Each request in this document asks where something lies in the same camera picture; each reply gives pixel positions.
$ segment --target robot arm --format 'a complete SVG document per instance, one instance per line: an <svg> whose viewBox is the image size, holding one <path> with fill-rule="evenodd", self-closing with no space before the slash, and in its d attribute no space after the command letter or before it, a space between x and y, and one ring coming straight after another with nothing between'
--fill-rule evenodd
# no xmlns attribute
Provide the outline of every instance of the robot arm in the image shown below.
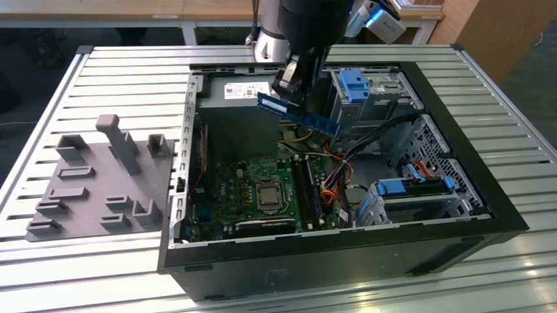
<svg viewBox="0 0 557 313"><path fill-rule="evenodd" d="M345 37L355 37L362 28L387 44L391 44L406 31L401 18L385 0L363 0L359 9L351 14Z"/></svg>
<svg viewBox="0 0 557 313"><path fill-rule="evenodd" d="M286 69L272 88L287 103L288 113L302 116L331 46L345 36L354 0L280 0L278 28L290 43Z"/></svg>
<svg viewBox="0 0 557 313"><path fill-rule="evenodd" d="M298 117L306 112L306 97L331 46L343 37L357 36L362 27L387 43L406 30L386 0L267 0L262 26L262 34L271 39L262 45L258 42L263 59L272 59L272 45L275 52L284 53L278 42L290 46L286 68L276 74L272 89L287 103L288 113Z"/></svg>

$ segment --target blue ram module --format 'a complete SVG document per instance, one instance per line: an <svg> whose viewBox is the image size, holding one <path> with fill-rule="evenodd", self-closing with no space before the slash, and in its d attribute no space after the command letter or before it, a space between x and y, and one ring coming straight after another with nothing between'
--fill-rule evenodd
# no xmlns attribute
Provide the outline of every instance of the blue ram module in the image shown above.
<svg viewBox="0 0 557 313"><path fill-rule="evenodd" d="M258 93L258 107L279 114L284 119L311 127L325 135L337 138L341 134L341 125L338 123L311 112L306 112L303 117L286 113L286 103L264 93Z"/></svg>

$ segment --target green motherboard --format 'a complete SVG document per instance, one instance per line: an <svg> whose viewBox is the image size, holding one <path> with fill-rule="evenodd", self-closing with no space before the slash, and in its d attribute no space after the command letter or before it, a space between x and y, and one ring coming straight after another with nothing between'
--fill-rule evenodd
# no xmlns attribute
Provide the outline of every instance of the green motherboard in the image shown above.
<svg viewBox="0 0 557 313"><path fill-rule="evenodd" d="M296 196L296 182L290 158L252 159L243 162L222 162L215 165L212 204L198 205L194 233L203 240L226 239L226 230L238 222L251 220L295 220L296 232L303 231L303 219ZM308 161L315 182L326 176L322 159ZM337 218L323 216L334 227Z"/></svg>

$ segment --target aluminum extrusion table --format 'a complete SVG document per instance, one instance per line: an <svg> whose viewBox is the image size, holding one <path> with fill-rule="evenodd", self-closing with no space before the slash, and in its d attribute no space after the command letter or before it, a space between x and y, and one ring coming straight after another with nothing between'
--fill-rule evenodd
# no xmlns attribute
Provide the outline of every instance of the aluminum extrusion table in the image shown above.
<svg viewBox="0 0 557 313"><path fill-rule="evenodd" d="M449 46L337 46L331 61L415 61L530 231L437 275L194 303L158 275L159 232L28 243L61 134L105 140L117 114L136 140L180 136L188 64L247 63L243 46L95 48L77 54L0 190L0 311L524 312L557 302L557 154L465 52Z"/></svg>

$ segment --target cpu socket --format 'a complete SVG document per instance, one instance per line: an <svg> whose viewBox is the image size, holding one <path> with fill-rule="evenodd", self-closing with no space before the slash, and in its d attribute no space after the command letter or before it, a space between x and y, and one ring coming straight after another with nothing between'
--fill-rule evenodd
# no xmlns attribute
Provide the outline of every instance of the cpu socket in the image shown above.
<svg viewBox="0 0 557 313"><path fill-rule="evenodd" d="M283 210L282 185L278 179L260 180L255 185L258 210L267 215Z"/></svg>

